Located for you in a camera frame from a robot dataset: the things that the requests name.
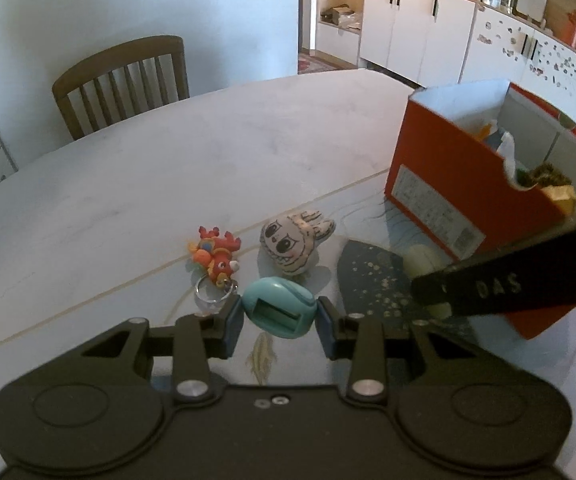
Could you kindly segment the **dark wooden chair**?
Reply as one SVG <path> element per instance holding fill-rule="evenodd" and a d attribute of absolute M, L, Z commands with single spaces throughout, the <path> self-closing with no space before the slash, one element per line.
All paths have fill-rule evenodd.
<path fill-rule="evenodd" d="M 66 70 L 52 92 L 73 140 L 186 100 L 190 91 L 184 40 L 149 36 L 100 51 Z"/>

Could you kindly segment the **red and white cardboard box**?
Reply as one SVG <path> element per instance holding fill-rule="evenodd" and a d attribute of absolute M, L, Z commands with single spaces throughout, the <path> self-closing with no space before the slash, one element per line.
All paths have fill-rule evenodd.
<path fill-rule="evenodd" d="M 474 139 L 496 119 L 516 141 L 508 164 Z M 429 88 L 408 99 L 385 194 L 452 263 L 529 240 L 567 222 L 542 192 L 576 191 L 576 123 L 505 80 Z M 533 338 L 576 306 L 501 314 Z"/>

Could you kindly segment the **white bunny plush toy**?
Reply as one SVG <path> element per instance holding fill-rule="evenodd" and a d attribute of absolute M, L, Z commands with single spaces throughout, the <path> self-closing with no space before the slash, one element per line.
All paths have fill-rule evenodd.
<path fill-rule="evenodd" d="M 283 275 L 297 276 L 315 266 L 318 247 L 335 232 L 336 226 L 318 210 L 285 214 L 262 226 L 260 243 Z"/>

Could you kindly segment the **teal oval plastic case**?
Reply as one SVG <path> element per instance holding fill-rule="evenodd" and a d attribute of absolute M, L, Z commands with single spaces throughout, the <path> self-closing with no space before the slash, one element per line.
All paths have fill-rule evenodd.
<path fill-rule="evenodd" d="M 308 289 L 278 276 L 253 282 L 245 289 L 241 301 L 253 324 L 283 339 L 304 336 L 317 313 L 317 300 Z"/>

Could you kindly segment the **red dragon keychain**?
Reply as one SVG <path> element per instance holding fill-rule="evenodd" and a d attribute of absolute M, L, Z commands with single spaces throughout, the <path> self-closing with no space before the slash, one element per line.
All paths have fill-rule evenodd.
<path fill-rule="evenodd" d="M 217 288 L 229 287 L 233 274 L 239 269 L 235 255 L 240 250 L 241 239 L 229 231 L 222 233 L 217 226 L 212 229 L 200 226 L 198 233 L 198 240 L 187 245 L 191 261 L 201 266 Z"/>

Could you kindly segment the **red water bottle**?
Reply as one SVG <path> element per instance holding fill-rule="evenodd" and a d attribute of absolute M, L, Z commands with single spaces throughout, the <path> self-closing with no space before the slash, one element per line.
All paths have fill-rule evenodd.
<path fill-rule="evenodd" d="M 572 49 L 576 49 L 576 10 L 566 14 L 566 22 L 562 29 L 561 40 Z"/>

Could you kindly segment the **yellow small carton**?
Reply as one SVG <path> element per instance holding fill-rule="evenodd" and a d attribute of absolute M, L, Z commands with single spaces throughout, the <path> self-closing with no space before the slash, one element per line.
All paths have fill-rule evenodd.
<path fill-rule="evenodd" d="M 574 216 L 576 211 L 576 191 L 572 184 L 549 185 L 543 188 L 542 192 L 544 192 L 567 217 Z"/>

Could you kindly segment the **white cabinet wall unit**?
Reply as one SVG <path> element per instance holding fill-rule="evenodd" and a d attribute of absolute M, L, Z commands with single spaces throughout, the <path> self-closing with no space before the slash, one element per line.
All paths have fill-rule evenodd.
<path fill-rule="evenodd" d="M 576 120 L 576 51 L 472 0 L 359 0 L 359 27 L 316 26 L 316 49 L 420 87 L 504 79 Z"/>

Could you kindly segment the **red patterned doormat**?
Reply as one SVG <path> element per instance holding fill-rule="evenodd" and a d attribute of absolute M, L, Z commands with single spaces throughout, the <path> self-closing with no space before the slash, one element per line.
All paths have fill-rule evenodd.
<path fill-rule="evenodd" d="M 335 64 L 327 63 L 304 53 L 300 53 L 297 57 L 297 73 L 299 75 L 333 72 L 339 69 L 340 67 Z"/>

